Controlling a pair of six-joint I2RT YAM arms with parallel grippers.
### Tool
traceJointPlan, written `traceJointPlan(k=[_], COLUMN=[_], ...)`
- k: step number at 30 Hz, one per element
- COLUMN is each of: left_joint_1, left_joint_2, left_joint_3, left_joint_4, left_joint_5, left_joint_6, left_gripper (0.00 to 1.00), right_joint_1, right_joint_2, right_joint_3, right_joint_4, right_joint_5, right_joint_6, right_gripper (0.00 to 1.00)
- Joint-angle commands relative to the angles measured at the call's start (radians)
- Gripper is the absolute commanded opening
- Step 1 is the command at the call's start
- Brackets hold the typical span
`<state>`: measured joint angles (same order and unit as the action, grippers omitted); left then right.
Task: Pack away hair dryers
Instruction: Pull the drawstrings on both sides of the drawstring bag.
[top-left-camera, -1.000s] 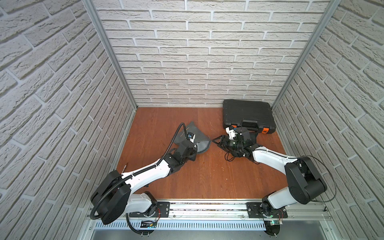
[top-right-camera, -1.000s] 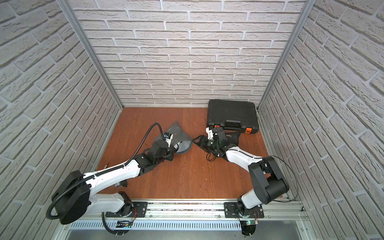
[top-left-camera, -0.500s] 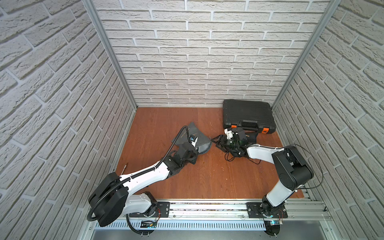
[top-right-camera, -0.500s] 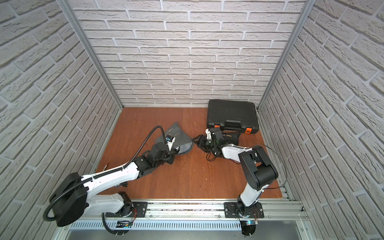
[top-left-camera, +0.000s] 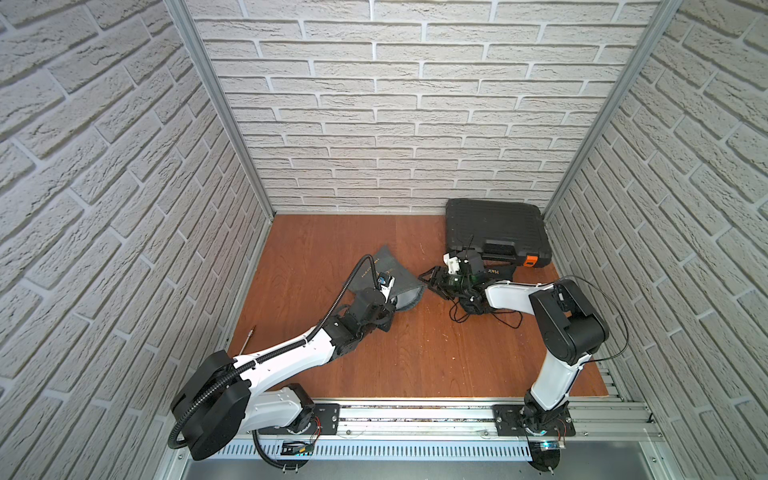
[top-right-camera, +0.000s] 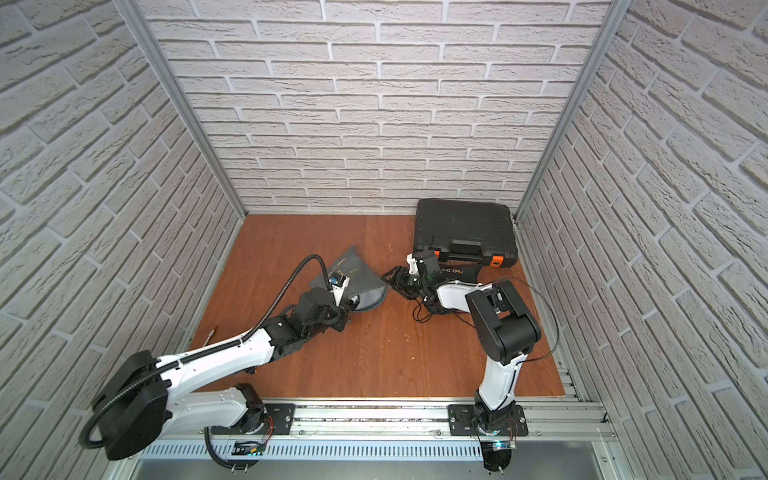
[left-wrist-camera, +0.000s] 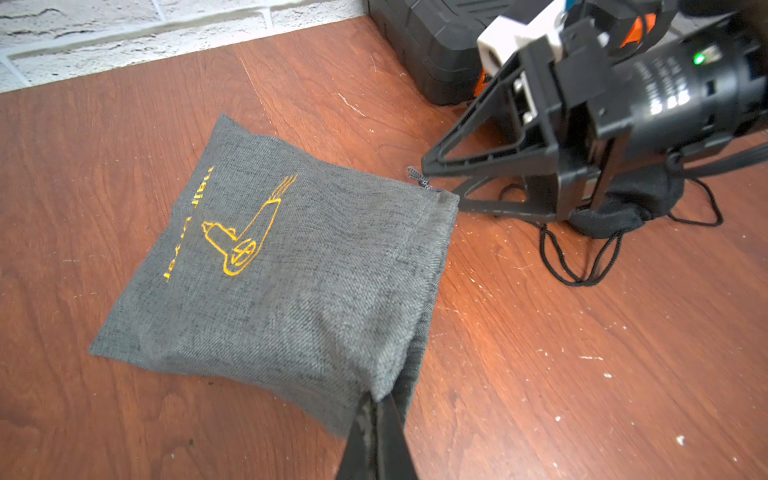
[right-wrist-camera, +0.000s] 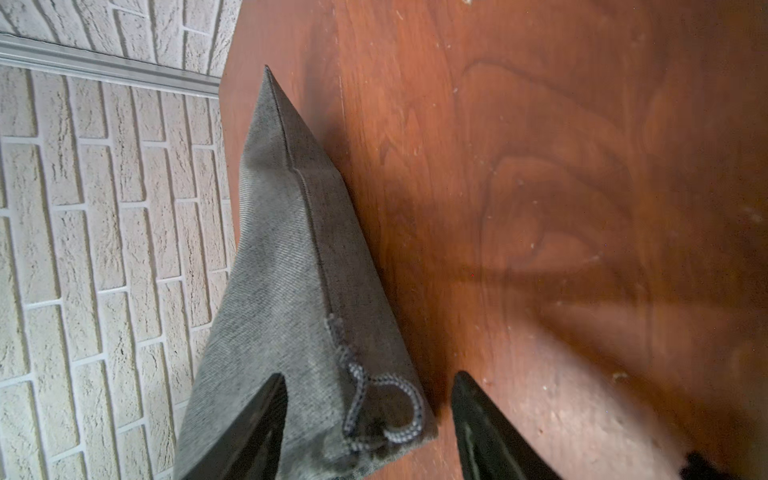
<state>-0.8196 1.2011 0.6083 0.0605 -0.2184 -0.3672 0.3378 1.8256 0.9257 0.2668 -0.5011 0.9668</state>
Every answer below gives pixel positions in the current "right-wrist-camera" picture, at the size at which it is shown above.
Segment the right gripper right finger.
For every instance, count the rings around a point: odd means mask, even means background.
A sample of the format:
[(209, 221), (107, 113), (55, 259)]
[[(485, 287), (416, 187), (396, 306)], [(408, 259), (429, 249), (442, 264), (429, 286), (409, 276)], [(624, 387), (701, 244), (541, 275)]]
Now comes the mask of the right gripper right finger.
[(466, 371), (454, 377), (451, 409), (465, 479), (559, 477)]

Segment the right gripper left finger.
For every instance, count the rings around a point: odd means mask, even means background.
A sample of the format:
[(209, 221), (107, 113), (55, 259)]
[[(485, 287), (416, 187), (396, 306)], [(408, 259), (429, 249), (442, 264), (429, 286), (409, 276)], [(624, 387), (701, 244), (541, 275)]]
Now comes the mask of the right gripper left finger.
[(274, 479), (288, 407), (285, 378), (272, 374), (184, 479)]

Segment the grey drawstring bag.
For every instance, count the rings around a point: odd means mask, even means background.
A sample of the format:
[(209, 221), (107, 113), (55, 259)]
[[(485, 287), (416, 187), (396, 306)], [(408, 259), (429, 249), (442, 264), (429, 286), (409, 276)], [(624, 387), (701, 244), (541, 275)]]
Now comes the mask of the grey drawstring bag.
[(288, 407), (274, 479), (361, 479), (437, 421), (341, 174), (271, 71), (240, 161), (241, 235), (176, 445), (178, 479), (274, 373)]

